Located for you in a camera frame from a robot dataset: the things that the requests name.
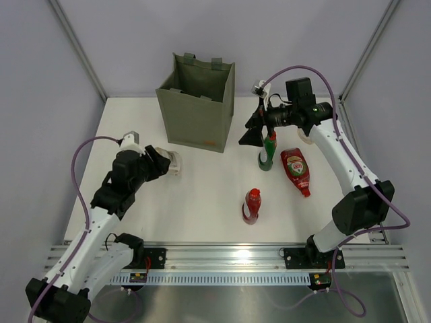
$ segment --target robotic arm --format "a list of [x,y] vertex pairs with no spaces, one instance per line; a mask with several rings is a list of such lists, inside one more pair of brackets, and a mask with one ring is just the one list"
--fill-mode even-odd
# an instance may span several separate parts
[[[326,102],[316,103],[316,96],[312,92],[309,78],[287,81],[289,104],[280,104],[277,108],[274,108],[268,100],[269,84],[263,89],[262,84],[261,81],[252,90],[260,97],[259,106],[245,125],[248,131],[240,139],[240,145],[262,147],[263,127],[267,127],[270,135],[275,127],[295,125],[302,129],[304,134],[323,152],[337,176],[344,195],[344,198],[332,210],[332,221],[307,240],[306,254],[311,263],[317,263],[316,259],[335,249],[348,236],[360,229],[368,229],[384,221],[389,207],[363,179],[341,146],[340,138],[337,137],[333,126],[332,107]],[[375,174],[368,170],[344,135],[338,120],[337,124],[341,129],[343,141],[366,170],[367,177],[391,201],[395,192],[391,182],[381,182]]]
[[[33,278],[26,287],[30,305],[36,303],[48,284],[60,273],[36,309],[36,316],[57,323],[83,322],[91,302],[106,282],[122,268],[145,268],[143,240],[119,235],[110,250],[97,262],[95,255],[106,236],[119,224],[127,209],[135,202],[135,193],[144,182],[155,180],[168,172],[170,160],[152,146],[139,145],[139,135],[131,132],[120,141],[120,151],[112,163],[102,186],[91,202],[90,226],[77,234],[66,253],[46,274]],[[87,232],[82,243],[83,233]],[[63,272],[60,268],[73,252],[75,256]]]

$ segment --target red squeeze bottle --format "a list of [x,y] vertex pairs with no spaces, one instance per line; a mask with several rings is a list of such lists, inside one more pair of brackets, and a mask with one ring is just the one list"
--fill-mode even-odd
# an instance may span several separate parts
[[255,224],[259,217],[259,207],[261,207],[261,191],[257,188],[252,189],[245,196],[245,202],[242,205],[242,218],[247,224]]
[[307,162],[299,148],[287,149],[281,152],[281,162],[286,175],[305,197],[310,196],[310,171]]

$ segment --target metal frame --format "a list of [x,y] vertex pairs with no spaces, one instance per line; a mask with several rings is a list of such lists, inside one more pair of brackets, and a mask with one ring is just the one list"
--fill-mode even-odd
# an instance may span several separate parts
[[73,51],[75,52],[78,60],[82,64],[84,71],[87,73],[88,78],[92,82],[94,89],[98,92],[102,101],[106,103],[108,96],[106,95],[106,92],[102,86],[102,83],[100,82],[96,72],[94,71],[93,66],[88,60],[88,57],[84,52],[82,45],[79,43],[79,40],[75,32],[73,31],[72,25],[67,19],[67,16],[63,8],[61,7],[59,1],[58,0],[46,0],[46,1],[48,2],[51,9],[53,10],[53,13],[56,16],[57,20],[59,21],[61,29],[63,29],[67,39],[70,41],[70,45]]
[[356,80],[360,76],[365,64],[367,63],[368,59],[370,58],[370,55],[374,51],[378,41],[380,40],[380,37],[385,32],[388,26],[388,23],[391,21],[393,14],[397,10],[401,1],[402,0],[391,0],[391,2],[388,4],[385,12],[383,13],[383,16],[378,22],[376,29],[372,33],[372,36],[368,41],[368,44],[366,45],[364,51],[362,52],[361,57],[359,58],[359,61],[356,63],[356,66],[339,97],[341,102],[344,102],[345,99],[349,96],[349,93],[352,90]]
[[[50,270],[69,246],[53,246],[45,266]],[[166,248],[165,269],[153,273],[324,273],[325,269],[288,270],[281,248],[304,244],[175,244],[146,242],[146,246]],[[100,247],[96,260],[106,253]],[[406,272],[409,270],[402,246],[389,244],[348,244],[343,247],[346,268],[340,272]],[[123,270],[125,273],[141,273]]]

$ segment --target white tabletop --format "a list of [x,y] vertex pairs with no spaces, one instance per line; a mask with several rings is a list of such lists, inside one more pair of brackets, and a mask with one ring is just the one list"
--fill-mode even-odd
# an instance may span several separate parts
[[[183,159],[181,176],[166,175],[143,184],[114,232],[154,242],[296,243],[305,242],[321,230],[343,197],[335,174],[316,145],[301,141],[296,127],[276,129],[273,168],[261,171],[257,165],[259,148],[238,144],[257,103],[256,98],[236,98],[225,152],[215,153],[169,144],[156,98],[108,99],[97,135],[121,138],[137,131],[142,146],[174,150]],[[308,198],[288,180],[281,164],[280,152],[295,147],[301,149],[310,168]],[[117,152],[118,146],[110,141],[94,143],[81,183],[87,204],[111,169]],[[261,190],[262,205],[256,224],[247,225],[242,220],[241,206],[252,188]],[[65,239],[73,239],[83,224],[84,214],[77,199]],[[368,242],[366,235],[355,241]]]

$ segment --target white wall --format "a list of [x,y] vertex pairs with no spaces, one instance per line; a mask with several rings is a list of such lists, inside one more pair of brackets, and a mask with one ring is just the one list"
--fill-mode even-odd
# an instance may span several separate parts
[[[391,233],[403,244],[431,308],[431,2],[402,1],[359,82],[347,98],[360,150],[395,185],[395,204],[411,227]],[[393,212],[388,223],[401,223]]]
[[47,1],[1,0],[0,44],[0,321],[24,322],[25,286],[42,277],[75,201],[73,152],[103,105]]
[[[61,0],[109,96],[155,96],[172,70],[172,52],[235,61],[238,94],[299,64],[322,71],[339,93],[388,2]],[[282,93],[285,80],[273,84]],[[320,81],[313,86],[327,93]]]

